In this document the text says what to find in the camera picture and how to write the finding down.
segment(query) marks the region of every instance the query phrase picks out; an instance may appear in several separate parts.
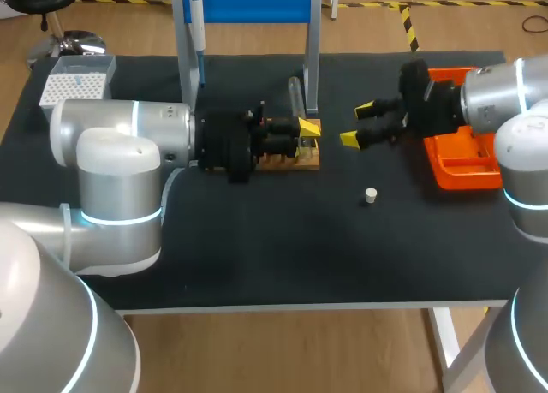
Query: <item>white cap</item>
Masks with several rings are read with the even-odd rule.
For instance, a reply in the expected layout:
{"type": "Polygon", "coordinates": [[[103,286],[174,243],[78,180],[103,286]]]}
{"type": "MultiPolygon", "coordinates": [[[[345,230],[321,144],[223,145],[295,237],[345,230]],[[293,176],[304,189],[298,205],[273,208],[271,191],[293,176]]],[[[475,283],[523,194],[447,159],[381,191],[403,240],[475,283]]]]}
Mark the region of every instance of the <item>white cap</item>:
{"type": "Polygon", "coordinates": [[[0,221],[0,354],[21,328],[40,278],[40,256],[29,235],[0,221]]]}
{"type": "Polygon", "coordinates": [[[377,198],[377,189],[367,188],[366,189],[366,202],[367,203],[373,203],[376,198],[377,198]]]}
{"type": "Polygon", "coordinates": [[[76,145],[78,167],[100,175],[135,175],[160,166],[160,151],[149,139],[111,128],[91,128],[76,145]]]}

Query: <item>blue handle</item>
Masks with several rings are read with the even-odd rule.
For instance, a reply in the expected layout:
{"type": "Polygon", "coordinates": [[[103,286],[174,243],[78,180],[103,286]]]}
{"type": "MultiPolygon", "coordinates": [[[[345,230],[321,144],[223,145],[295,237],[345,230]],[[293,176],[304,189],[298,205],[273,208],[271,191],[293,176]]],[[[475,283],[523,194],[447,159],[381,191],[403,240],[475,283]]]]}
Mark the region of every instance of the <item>blue handle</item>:
{"type": "MultiPolygon", "coordinates": [[[[309,23],[311,0],[203,0],[204,23],[309,23]]],[[[190,23],[190,0],[183,0],[190,23]]]]}

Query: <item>wooden stand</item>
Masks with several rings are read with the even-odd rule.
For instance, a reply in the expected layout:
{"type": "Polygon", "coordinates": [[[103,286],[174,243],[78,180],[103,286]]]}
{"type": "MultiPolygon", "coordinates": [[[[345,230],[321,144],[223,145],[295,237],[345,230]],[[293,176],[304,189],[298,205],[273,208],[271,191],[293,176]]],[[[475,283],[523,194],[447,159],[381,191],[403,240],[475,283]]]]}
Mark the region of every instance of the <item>wooden stand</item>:
{"type": "MultiPolygon", "coordinates": [[[[309,122],[318,125],[321,130],[322,125],[319,119],[307,119],[309,122]]],[[[282,155],[264,155],[257,164],[257,171],[293,171],[293,170],[319,170],[319,144],[314,141],[315,147],[301,148],[301,153],[296,158],[286,158],[282,155]]]]}

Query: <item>yellow black tape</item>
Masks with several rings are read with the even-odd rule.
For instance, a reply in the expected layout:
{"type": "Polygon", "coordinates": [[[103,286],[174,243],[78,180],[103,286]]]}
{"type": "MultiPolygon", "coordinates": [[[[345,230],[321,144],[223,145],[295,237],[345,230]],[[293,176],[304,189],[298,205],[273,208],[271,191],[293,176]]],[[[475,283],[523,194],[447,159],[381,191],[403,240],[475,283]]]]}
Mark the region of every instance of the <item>yellow black tape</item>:
{"type": "MultiPolygon", "coordinates": [[[[83,3],[134,3],[138,5],[171,5],[171,1],[158,0],[76,0],[83,3]]],[[[344,2],[339,8],[378,8],[388,7],[398,9],[400,6],[548,6],[547,1],[372,1],[344,2]]],[[[329,8],[328,3],[322,3],[322,8],[329,8]]]]}
{"type": "Polygon", "coordinates": [[[408,35],[408,43],[412,52],[420,51],[419,41],[411,24],[411,16],[409,15],[409,6],[400,6],[400,15],[402,16],[403,27],[408,35]]]}
{"type": "Polygon", "coordinates": [[[157,0],[76,0],[83,3],[133,3],[136,5],[171,5],[171,1],[157,0]]]}
{"type": "MultiPolygon", "coordinates": [[[[548,6],[547,1],[373,1],[373,2],[344,2],[339,8],[398,8],[400,6],[548,6]]],[[[327,3],[322,7],[329,8],[327,3]]]]}

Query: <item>black tabletop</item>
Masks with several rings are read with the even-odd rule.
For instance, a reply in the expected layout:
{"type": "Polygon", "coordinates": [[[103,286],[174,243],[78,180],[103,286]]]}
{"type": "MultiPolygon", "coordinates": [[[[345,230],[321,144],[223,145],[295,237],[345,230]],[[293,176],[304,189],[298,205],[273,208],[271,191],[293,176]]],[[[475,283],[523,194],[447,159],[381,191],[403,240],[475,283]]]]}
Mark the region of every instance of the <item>black tabletop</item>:
{"type": "MultiPolygon", "coordinates": [[[[421,52],[432,67],[499,63],[499,52],[421,52]]],[[[184,170],[170,190],[158,262],[127,277],[86,277],[120,310],[349,302],[508,299],[545,250],[514,229],[499,192],[442,192],[420,141],[358,152],[339,133],[353,109],[396,95],[413,56],[324,55],[319,171],[255,173],[247,185],[184,170]],[[359,206],[366,188],[374,205],[359,206]]],[[[37,65],[0,146],[0,200],[78,206],[73,170],[51,156],[39,96],[52,64],[37,65]]],[[[208,57],[198,114],[290,112],[298,56],[208,57]]],[[[113,98],[181,100],[174,57],[118,57],[113,98]]]]}

